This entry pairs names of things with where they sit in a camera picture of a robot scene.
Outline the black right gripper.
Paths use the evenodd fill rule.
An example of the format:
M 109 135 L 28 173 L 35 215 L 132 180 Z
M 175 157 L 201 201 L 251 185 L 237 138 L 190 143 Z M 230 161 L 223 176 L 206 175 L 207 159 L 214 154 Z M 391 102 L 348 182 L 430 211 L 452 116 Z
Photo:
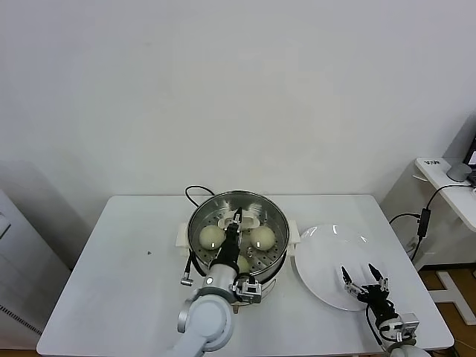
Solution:
M 345 290 L 351 295 L 358 295 L 357 299 L 370 307 L 377 321 L 397 318 L 398 314 L 394 309 L 394 305 L 388 299 L 390 294 L 388 278 L 383 277 L 380 270 L 371 263 L 368 264 L 368 267 L 376 284 L 360 287 L 353 282 L 345 267 L 342 266 L 341 271 Z

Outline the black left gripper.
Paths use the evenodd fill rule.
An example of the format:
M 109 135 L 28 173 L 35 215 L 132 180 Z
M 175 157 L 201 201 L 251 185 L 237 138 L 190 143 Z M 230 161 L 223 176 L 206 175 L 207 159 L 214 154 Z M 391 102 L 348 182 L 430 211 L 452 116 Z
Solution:
M 239 225 L 242 223 L 242 207 L 237 208 L 233 216 L 233 222 L 225 229 L 225 241 L 222 243 L 213 265 L 223 264 L 229 267 L 237 267 L 239 256 Z

